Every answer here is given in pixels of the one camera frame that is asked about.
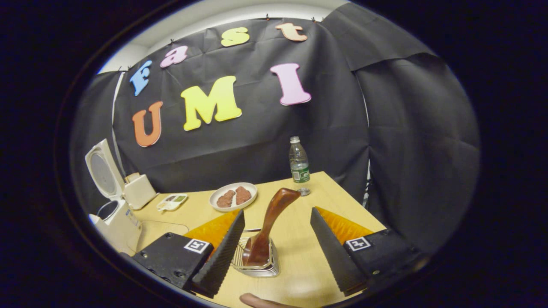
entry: wooden handle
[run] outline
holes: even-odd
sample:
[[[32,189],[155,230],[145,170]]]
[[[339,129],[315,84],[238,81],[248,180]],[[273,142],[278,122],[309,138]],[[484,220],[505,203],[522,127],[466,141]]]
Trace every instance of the wooden handle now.
[[[246,266],[260,266],[268,261],[270,230],[281,212],[300,196],[300,192],[287,188],[276,192],[270,200],[269,207],[266,208],[265,221],[261,231],[246,243],[242,256],[242,261]]]
[[[278,216],[286,209],[288,205],[293,203],[297,198],[301,196],[301,193],[295,190],[281,188],[276,192],[272,200],[270,200],[269,207],[266,208],[265,221],[262,224],[261,232],[257,237],[265,237],[268,241],[270,230]]]

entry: pink letter i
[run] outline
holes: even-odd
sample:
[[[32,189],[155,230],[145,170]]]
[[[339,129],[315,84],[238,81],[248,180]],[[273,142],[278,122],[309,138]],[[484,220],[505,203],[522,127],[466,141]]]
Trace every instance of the pink letter i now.
[[[297,76],[298,68],[297,63],[280,64],[270,68],[271,72],[278,75],[282,86],[283,96],[279,100],[282,105],[295,105],[312,99],[312,96],[302,89],[301,81]]]

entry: metal holder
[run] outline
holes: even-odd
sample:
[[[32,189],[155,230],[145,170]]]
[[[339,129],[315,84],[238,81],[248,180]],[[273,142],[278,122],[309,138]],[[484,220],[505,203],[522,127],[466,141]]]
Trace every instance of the metal holder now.
[[[242,237],[238,242],[236,247],[236,252],[234,252],[234,257],[232,258],[231,265],[238,272],[243,273],[251,277],[276,277],[279,274],[279,262],[278,262],[278,253],[276,251],[276,246],[271,238],[269,238],[269,251],[270,256],[269,260],[265,265],[261,266],[244,266],[242,264],[242,256],[244,248],[246,247],[247,240],[249,237]]]

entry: orange letter u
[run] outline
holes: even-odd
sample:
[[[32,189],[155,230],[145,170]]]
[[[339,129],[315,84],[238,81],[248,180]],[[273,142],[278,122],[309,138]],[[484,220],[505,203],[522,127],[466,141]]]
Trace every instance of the orange letter u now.
[[[157,101],[150,105],[149,111],[152,113],[152,133],[147,135],[145,133],[145,114],[146,110],[141,110],[134,114],[133,126],[135,128],[135,139],[137,143],[142,147],[148,147],[155,144],[160,138],[162,132],[162,122],[160,120],[160,107],[162,102]]]

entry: meat patty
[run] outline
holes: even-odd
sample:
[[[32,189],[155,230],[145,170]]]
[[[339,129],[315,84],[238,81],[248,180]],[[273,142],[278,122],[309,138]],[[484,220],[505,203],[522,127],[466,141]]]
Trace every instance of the meat patty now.
[[[236,188],[236,205],[237,206],[249,199],[251,199],[251,193],[247,189],[241,186]]]
[[[235,194],[234,190],[227,191],[226,194],[219,197],[217,206],[220,208],[229,208],[232,205],[232,198]]]

